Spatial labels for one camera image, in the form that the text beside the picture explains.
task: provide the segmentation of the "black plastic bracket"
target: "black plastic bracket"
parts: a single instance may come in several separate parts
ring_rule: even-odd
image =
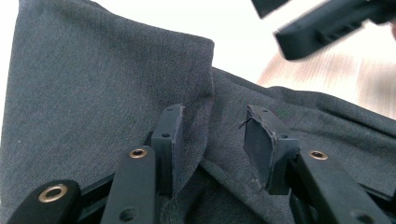
[[[80,207],[80,189],[73,180],[54,180],[32,191],[8,224],[75,223]]]
[[[156,160],[151,147],[136,147],[122,154],[101,223],[158,222]]]
[[[270,110],[256,105],[247,106],[244,150],[255,176],[270,194],[287,195],[288,160],[296,158],[298,140]]]
[[[296,164],[318,213],[317,223],[391,223],[332,156],[320,151],[301,151]]]
[[[162,112],[151,136],[151,147],[160,159],[160,194],[173,196],[174,180],[180,174],[183,159],[183,110],[182,105],[171,105]]]

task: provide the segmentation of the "screw hole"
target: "screw hole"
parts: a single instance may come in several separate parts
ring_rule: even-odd
[[[364,223],[364,224],[373,224],[373,223],[375,223],[372,217],[370,217],[369,215],[367,215],[364,212],[359,211],[359,210],[351,211],[350,215],[352,217],[356,218],[359,222]]]
[[[50,198],[50,197],[59,195],[61,192],[62,192],[62,191],[61,191],[60,189],[53,189],[53,190],[50,190],[50,191],[46,194],[46,197],[47,197],[47,198]]]
[[[136,211],[133,208],[124,209],[119,216],[120,221],[129,222],[136,217]]]
[[[140,156],[143,154],[143,150],[135,150],[134,152],[132,152],[132,154],[134,154],[136,156]]]
[[[129,156],[131,158],[138,159],[138,158],[142,158],[142,157],[146,156],[146,154],[148,154],[148,152],[145,149],[139,148],[139,149],[135,149],[132,152],[130,152]]]
[[[323,153],[321,151],[311,151],[311,152],[309,152],[309,155],[312,158],[314,158],[316,160],[321,160],[321,161],[325,161],[329,158],[325,153]]]

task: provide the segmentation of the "black plastic arm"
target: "black plastic arm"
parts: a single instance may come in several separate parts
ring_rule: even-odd
[[[75,223],[79,214],[80,189],[73,180],[54,180],[29,194],[8,224]]]
[[[101,223],[158,222],[156,160],[151,147],[137,147],[122,154]]]
[[[287,60],[301,59],[324,48],[371,20],[396,18],[394,0],[331,0],[276,33]]]
[[[299,149],[298,139],[270,110],[249,105],[244,150],[269,194],[290,194],[298,224],[394,221],[393,199],[367,191],[332,155]]]

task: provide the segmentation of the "dark gray fabric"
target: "dark gray fabric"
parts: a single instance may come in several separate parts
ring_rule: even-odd
[[[396,187],[396,122],[326,94],[261,88],[211,67],[208,39],[115,16],[82,0],[20,1],[0,151],[0,223],[53,179],[85,187],[144,142],[162,110],[182,103],[185,144],[177,196],[162,223],[292,223],[242,149],[247,104],[271,109],[359,182]]]

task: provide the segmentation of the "black plastic tab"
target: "black plastic tab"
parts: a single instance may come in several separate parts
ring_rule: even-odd
[[[156,172],[156,155],[151,147],[136,147],[124,152],[101,223],[157,223]]]
[[[78,184],[55,180],[35,189],[18,207],[8,224],[75,223],[80,207]]]
[[[256,105],[247,106],[244,150],[261,185],[270,194],[287,195],[288,160],[299,151],[298,140],[270,110]]]
[[[181,173],[184,154],[183,109],[182,105],[166,107],[151,136],[151,146],[161,162],[159,192],[169,196],[174,193],[173,180]]]

